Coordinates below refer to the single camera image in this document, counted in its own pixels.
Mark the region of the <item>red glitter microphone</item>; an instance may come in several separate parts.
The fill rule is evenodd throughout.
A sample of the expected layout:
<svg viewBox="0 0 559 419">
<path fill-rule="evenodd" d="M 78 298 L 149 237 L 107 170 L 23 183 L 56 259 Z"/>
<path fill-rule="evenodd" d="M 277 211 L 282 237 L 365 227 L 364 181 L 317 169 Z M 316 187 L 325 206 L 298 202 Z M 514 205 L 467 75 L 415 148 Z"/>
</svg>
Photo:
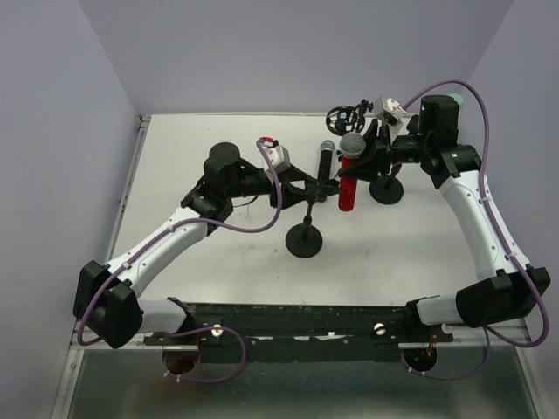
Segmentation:
<svg viewBox="0 0 559 419">
<path fill-rule="evenodd" d="M 339 171 L 338 208 L 341 211 L 350 212 L 355 206 L 357 180 L 354 174 L 354 166 L 365 149 L 365 140 L 356 132 L 346 133 L 339 141 L 339 151 L 342 159 Z"/>
</svg>

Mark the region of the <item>black round-base stand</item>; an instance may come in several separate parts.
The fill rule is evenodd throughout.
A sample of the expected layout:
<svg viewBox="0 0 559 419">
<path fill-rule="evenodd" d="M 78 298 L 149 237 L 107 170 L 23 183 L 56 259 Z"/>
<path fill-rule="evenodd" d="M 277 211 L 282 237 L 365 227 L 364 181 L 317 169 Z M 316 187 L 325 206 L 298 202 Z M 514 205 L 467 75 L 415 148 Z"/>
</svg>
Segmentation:
<svg viewBox="0 0 559 419">
<path fill-rule="evenodd" d="M 331 179 L 331 189 L 328 196 L 339 193 L 340 183 Z M 307 212 L 301 223 L 294 225 L 286 234 L 286 247 L 289 252 L 297 258 L 312 258 L 316 256 L 323 245 L 320 231 L 313 226 L 312 210 L 317 202 L 317 196 L 313 201 L 307 203 Z"/>
<path fill-rule="evenodd" d="M 378 203 L 392 205 L 404 195 L 404 186 L 397 178 L 402 166 L 419 163 L 418 116 L 414 114 L 408 122 L 407 134 L 399 134 L 386 152 L 386 164 L 379 176 L 369 184 L 369 194 Z"/>
</svg>

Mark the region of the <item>black tripod shock-mount stand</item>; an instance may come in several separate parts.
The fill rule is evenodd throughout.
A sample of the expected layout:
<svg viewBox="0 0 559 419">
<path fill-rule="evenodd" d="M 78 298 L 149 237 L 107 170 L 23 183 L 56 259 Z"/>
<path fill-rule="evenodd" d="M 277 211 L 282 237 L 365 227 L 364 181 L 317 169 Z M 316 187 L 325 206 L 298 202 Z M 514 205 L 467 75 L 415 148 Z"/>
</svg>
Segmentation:
<svg viewBox="0 0 559 419">
<path fill-rule="evenodd" d="M 355 106 L 337 106 L 326 115 L 326 126 L 330 133 L 343 136 L 349 132 L 360 133 L 365 125 L 365 115 L 371 113 L 373 104 L 362 100 Z"/>
</svg>

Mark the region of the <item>black glitter microphone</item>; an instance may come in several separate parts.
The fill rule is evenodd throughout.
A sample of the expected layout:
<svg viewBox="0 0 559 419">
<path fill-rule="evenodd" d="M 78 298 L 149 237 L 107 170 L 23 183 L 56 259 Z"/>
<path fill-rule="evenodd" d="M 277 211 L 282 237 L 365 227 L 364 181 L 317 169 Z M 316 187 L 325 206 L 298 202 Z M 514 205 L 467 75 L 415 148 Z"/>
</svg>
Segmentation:
<svg viewBox="0 0 559 419">
<path fill-rule="evenodd" d="M 335 153 L 335 144 L 331 140 L 324 140 L 319 147 L 320 159 L 318 165 L 317 180 L 319 183 L 319 193 L 317 202 L 324 203 L 327 200 L 328 192 L 331 189 L 331 168 Z"/>
</svg>

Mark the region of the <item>mint green toy microphone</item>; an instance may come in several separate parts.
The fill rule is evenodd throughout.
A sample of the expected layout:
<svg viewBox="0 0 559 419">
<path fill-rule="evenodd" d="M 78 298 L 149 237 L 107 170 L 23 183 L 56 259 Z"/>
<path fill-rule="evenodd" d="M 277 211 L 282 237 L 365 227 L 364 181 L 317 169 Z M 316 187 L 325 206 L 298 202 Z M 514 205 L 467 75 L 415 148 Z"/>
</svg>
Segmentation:
<svg viewBox="0 0 559 419">
<path fill-rule="evenodd" d="M 462 108 L 462 106 L 464 105 L 464 98 L 463 98 L 460 94 L 458 94 L 458 93 L 450 93 L 450 94 L 449 94 L 449 97 L 451 97 L 451 98 L 456 102 L 456 104 L 458 105 L 459 109 Z"/>
</svg>

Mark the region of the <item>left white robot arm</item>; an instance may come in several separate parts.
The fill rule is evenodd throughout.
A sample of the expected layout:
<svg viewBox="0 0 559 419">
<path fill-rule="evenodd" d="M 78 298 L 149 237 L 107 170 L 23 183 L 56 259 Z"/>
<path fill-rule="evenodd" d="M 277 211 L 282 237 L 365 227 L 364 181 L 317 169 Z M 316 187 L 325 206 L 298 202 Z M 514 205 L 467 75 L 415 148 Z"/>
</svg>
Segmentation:
<svg viewBox="0 0 559 419">
<path fill-rule="evenodd" d="M 263 168 L 243 159 L 230 142 L 214 145 L 203 176 L 160 227 L 119 257 L 105 264 L 91 261 L 82 268 L 73 307 L 81 346 L 89 343 L 86 329 L 112 348 L 122 347 L 138 333 L 177 333 L 189 315 L 186 305 L 177 299 L 148 301 L 141 296 L 192 245 L 218 228 L 236 229 L 226 223 L 233 199 L 269 196 L 271 206 L 281 212 L 338 190 L 336 181 L 319 180 L 293 166 L 277 141 L 263 137 L 256 146 Z"/>
</svg>

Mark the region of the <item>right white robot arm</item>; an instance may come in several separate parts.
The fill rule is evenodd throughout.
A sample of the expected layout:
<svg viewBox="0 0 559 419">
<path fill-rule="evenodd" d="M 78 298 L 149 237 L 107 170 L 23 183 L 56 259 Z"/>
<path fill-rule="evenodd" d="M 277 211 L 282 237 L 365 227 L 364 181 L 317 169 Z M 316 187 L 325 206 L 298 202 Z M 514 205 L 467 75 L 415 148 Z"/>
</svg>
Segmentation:
<svg viewBox="0 0 559 419">
<path fill-rule="evenodd" d="M 359 181 L 369 183 L 378 202 L 390 203 L 384 193 L 395 180 L 395 168 L 417 163 L 458 220 L 478 281 L 454 294 L 412 301 L 419 322 L 475 328 L 521 319 L 532 311 L 549 286 L 549 273 L 535 268 L 514 244 L 492 201 L 476 149 L 458 143 L 456 99 L 424 96 L 413 117 L 392 98 L 363 100 L 331 110 L 326 124 L 341 138 L 341 210 L 353 209 Z"/>
</svg>

